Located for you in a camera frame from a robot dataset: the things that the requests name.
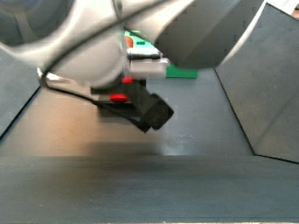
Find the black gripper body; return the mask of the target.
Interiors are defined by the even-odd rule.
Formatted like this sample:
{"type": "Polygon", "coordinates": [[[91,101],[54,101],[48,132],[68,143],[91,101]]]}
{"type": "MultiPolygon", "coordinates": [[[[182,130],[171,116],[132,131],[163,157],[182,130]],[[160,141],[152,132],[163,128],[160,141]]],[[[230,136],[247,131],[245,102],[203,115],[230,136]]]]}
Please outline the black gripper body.
{"type": "Polygon", "coordinates": [[[110,97],[107,100],[99,98],[96,105],[116,116],[126,118],[144,133],[148,130],[159,130],[174,116],[174,109],[158,94],[148,92],[144,80],[132,78],[132,83],[123,84],[123,79],[107,87],[94,87],[91,93],[99,97],[122,93],[128,101],[112,102],[110,97]]]}

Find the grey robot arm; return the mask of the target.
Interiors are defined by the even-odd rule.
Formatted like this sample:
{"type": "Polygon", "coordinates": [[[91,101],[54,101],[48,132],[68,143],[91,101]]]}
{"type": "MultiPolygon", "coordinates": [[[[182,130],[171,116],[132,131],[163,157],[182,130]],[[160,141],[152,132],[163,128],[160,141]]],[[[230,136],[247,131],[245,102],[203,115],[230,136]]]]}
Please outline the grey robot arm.
{"type": "Polygon", "coordinates": [[[88,101],[142,131],[174,111],[143,80],[218,66],[265,0],[0,0],[0,50],[90,87],[88,101]]]}

